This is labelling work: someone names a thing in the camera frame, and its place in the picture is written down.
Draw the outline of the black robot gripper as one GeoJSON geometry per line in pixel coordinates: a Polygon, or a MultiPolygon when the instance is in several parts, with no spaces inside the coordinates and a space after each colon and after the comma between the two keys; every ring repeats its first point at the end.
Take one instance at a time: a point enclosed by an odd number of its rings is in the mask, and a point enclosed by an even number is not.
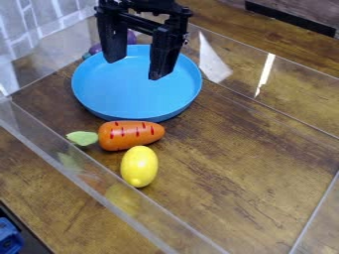
{"type": "Polygon", "coordinates": [[[112,64],[125,57],[132,29],[152,34],[148,78],[169,74],[185,42],[190,9],[176,0],[97,0],[93,10],[105,61],[112,64]]]}

